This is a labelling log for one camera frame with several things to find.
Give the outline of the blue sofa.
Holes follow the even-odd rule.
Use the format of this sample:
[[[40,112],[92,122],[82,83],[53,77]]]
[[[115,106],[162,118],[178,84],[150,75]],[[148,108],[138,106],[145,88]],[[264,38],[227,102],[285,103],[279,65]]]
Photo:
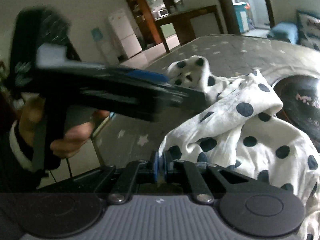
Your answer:
[[[269,31],[267,38],[300,45],[297,22],[278,23]]]

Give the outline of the white refrigerator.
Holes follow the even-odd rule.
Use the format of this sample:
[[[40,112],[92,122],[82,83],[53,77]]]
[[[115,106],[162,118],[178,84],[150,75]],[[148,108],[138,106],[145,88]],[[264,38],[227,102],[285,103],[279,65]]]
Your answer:
[[[123,9],[111,13],[108,20],[128,59],[142,52],[140,42]]]

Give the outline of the dark wooden display cabinet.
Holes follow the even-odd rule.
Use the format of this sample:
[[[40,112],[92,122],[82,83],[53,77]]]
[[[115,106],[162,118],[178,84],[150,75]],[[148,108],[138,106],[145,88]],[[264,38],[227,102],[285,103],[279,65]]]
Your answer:
[[[159,18],[157,10],[167,9],[169,14],[182,10],[181,0],[125,0],[141,33],[139,42],[143,50],[160,44],[161,38],[155,26]]]

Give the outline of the round black induction cooktop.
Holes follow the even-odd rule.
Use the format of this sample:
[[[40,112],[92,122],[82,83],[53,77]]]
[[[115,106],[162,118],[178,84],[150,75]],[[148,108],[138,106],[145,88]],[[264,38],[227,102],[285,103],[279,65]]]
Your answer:
[[[293,75],[273,85],[283,108],[277,117],[305,132],[319,146],[319,78]]]

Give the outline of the butterfly print cushion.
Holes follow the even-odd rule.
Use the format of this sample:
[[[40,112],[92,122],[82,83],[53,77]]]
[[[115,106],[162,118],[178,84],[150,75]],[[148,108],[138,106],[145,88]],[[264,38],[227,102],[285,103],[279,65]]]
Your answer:
[[[297,10],[299,44],[319,51],[319,14]]]

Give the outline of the white black polka dot garment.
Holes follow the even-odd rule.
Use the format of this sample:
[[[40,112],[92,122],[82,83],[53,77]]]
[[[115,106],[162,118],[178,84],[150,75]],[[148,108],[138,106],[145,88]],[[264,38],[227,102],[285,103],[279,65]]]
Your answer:
[[[204,92],[208,108],[170,131],[159,152],[214,163],[285,189],[306,208],[300,239],[319,239],[319,153],[307,134],[276,117],[283,103],[258,70],[217,77],[205,57],[173,62],[172,85]]]

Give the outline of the teal and white storage cabinet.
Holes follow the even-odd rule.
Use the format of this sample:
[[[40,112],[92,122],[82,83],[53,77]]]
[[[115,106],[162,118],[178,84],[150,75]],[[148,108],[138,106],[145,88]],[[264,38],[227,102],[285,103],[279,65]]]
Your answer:
[[[249,21],[247,16],[247,3],[238,2],[233,3],[233,8],[236,14],[236,20],[239,26],[240,33],[246,33],[249,31]]]

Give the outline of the white microwave oven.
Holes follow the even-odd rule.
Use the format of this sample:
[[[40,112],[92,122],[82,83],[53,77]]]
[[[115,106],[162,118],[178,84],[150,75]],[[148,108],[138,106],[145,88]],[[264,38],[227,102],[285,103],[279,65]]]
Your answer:
[[[167,9],[165,9],[165,8],[157,10],[157,13],[158,13],[159,18],[168,16],[168,14],[169,14]]]

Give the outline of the dark wooden console table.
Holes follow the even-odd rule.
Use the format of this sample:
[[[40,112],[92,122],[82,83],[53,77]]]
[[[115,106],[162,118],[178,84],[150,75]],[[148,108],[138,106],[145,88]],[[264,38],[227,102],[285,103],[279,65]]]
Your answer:
[[[214,14],[217,22],[217,27],[219,28],[220,33],[224,34],[221,18],[217,10],[217,5],[211,5],[211,6],[192,9],[192,10],[183,11],[183,12],[175,12],[175,13],[169,14],[168,16],[156,19],[155,26],[157,28],[161,41],[164,45],[166,53],[167,54],[170,53],[170,49],[166,42],[166,38],[164,37],[161,26],[167,25],[167,24],[173,24],[180,44],[184,45],[196,38],[194,29],[190,20],[196,17],[207,15],[207,14]]]

